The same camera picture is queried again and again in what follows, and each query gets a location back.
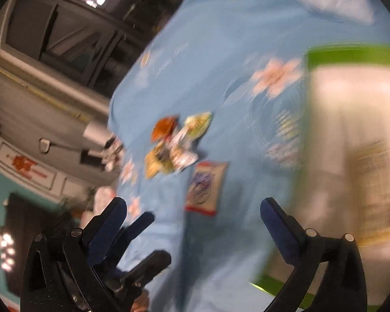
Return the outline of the yellow brown snack packet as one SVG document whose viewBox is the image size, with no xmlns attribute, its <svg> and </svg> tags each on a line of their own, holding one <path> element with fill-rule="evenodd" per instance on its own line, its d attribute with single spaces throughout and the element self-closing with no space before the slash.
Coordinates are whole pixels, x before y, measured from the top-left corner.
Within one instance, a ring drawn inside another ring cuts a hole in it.
<svg viewBox="0 0 390 312">
<path fill-rule="evenodd" d="M 144 165 L 146 179 L 152 179 L 158 173 L 169 174 L 174 172 L 170 151 L 164 142 L 159 142 L 146 154 Z"/>
</svg>

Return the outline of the red white blue snack packet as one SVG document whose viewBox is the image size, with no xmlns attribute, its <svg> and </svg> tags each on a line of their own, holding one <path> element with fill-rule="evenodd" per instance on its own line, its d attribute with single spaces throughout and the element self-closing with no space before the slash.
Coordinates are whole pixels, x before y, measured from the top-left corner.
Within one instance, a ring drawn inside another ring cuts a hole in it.
<svg viewBox="0 0 390 312">
<path fill-rule="evenodd" d="M 228 162 L 202 161 L 196 164 L 186 195 L 185 210 L 215 216 Z"/>
</svg>

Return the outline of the orange snack packet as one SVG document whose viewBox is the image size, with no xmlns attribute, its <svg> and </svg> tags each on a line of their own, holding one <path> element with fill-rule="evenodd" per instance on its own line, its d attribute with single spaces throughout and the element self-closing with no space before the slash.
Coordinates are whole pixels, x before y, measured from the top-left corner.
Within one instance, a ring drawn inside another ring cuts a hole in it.
<svg viewBox="0 0 390 312">
<path fill-rule="evenodd" d="M 170 137 L 176 128 L 177 123 L 178 117 L 176 115 L 166 116 L 158 120 L 152 130 L 151 141 L 158 142 Z"/>
</svg>

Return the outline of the green yellow snack packet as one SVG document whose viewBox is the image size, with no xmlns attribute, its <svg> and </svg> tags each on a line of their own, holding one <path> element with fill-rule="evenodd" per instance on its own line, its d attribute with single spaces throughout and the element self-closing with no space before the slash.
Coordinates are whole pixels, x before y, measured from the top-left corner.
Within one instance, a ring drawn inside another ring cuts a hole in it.
<svg viewBox="0 0 390 312">
<path fill-rule="evenodd" d="M 187 117 L 184 121 L 186 136 L 191 140 L 202 137 L 208 130 L 212 117 L 213 114 L 211 112 L 198 113 Z"/>
</svg>

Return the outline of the green rimmed cardboard box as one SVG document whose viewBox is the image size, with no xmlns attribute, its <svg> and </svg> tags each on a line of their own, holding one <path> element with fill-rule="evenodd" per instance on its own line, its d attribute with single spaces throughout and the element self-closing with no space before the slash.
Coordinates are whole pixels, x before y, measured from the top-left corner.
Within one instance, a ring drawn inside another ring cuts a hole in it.
<svg viewBox="0 0 390 312">
<path fill-rule="evenodd" d="M 366 280 L 366 311 L 390 311 L 390 46 L 318 47 L 306 63 L 304 171 L 287 215 L 323 237 L 352 235 Z M 319 265 L 299 305 L 304 311 L 327 265 Z M 278 251 L 254 284 L 274 299 L 292 272 Z"/>
</svg>

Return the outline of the light blue floral tablecloth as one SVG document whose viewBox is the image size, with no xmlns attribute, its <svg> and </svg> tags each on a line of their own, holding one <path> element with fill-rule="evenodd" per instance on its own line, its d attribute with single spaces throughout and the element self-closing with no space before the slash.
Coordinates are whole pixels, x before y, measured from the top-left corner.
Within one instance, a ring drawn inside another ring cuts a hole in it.
<svg viewBox="0 0 390 312">
<path fill-rule="evenodd" d="M 126 147 L 117 193 L 154 223 L 120 262 L 128 270 L 152 251 L 172 263 L 148 286 L 150 311 L 262 311 L 252 286 L 273 249 L 260 217 L 266 197 L 292 200 L 305 115 L 302 77 L 309 47 L 390 44 L 390 14 L 368 0 L 375 21 L 326 16 L 297 0 L 184 0 L 116 88 L 109 128 Z M 197 151 L 227 164 L 215 216 L 184 207 L 193 167 L 148 179 L 151 130 L 166 115 L 210 112 Z"/>
</svg>

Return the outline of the white wall device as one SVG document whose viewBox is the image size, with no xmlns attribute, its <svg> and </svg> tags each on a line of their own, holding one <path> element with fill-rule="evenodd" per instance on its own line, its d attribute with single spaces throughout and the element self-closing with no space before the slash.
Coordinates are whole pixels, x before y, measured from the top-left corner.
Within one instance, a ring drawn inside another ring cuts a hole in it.
<svg viewBox="0 0 390 312">
<path fill-rule="evenodd" d="M 46 138 L 40 138 L 38 141 L 38 148 L 42 154 L 47 154 L 50 151 L 52 142 Z"/>
</svg>

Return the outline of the dark window frame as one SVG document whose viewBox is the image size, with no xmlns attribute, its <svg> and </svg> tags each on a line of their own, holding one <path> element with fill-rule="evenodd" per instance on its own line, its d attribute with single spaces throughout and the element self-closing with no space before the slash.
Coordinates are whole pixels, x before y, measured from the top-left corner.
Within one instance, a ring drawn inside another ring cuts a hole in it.
<svg viewBox="0 0 390 312">
<path fill-rule="evenodd" d="M 75 0 L 15 0 L 5 42 L 107 98 L 146 47 L 137 31 Z"/>
</svg>

